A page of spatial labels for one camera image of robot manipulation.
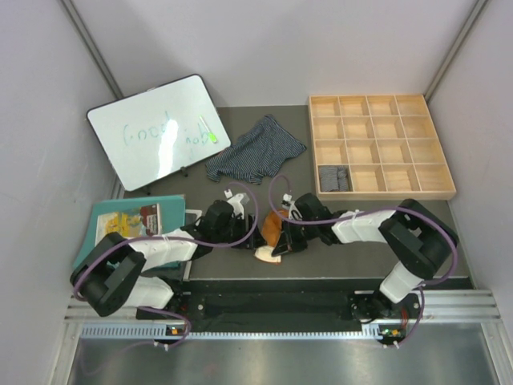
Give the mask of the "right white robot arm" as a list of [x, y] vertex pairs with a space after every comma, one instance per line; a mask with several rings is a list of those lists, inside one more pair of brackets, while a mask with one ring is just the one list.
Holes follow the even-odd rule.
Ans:
[[311, 193], [296, 200], [285, 194], [282, 207], [288, 213], [279, 216], [281, 235], [274, 254], [300, 252], [316, 238], [326, 245], [374, 242], [391, 248], [398, 263], [374, 297], [375, 310], [386, 318], [403, 308], [403, 299], [412, 290], [433, 284], [448, 257], [457, 264], [457, 233], [414, 199], [390, 209], [332, 213]]

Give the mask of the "grey striped underwear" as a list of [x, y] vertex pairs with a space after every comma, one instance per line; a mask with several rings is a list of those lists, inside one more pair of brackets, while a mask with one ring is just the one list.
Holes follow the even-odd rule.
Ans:
[[343, 165], [322, 165], [318, 168], [320, 190], [323, 193], [348, 192], [347, 169]]

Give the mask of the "orange underwear white waistband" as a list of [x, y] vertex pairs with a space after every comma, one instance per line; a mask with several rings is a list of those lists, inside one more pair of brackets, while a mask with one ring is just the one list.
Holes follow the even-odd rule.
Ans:
[[256, 249], [254, 256], [258, 260], [274, 265], [281, 263], [281, 256], [273, 256], [272, 252], [277, 246], [282, 230], [281, 219], [278, 215], [271, 211], [264, 220], [261, 235], [266, 245]]

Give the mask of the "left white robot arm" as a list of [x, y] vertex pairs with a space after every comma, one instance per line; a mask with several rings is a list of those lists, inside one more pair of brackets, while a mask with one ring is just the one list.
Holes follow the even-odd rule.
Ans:
[[181, 311], [180, 296], [164, 279], [143, 273], [245, 243], [257, 230], [256, 220], [246, 226], [248, 202], [246, 193], [215, 201], [196, 222], [163, 235], [107, 234], [73, 271], [75, 298], [87, 302], [100, 317], [124, 306], [152, 307], [165, 318], [175, 317]]

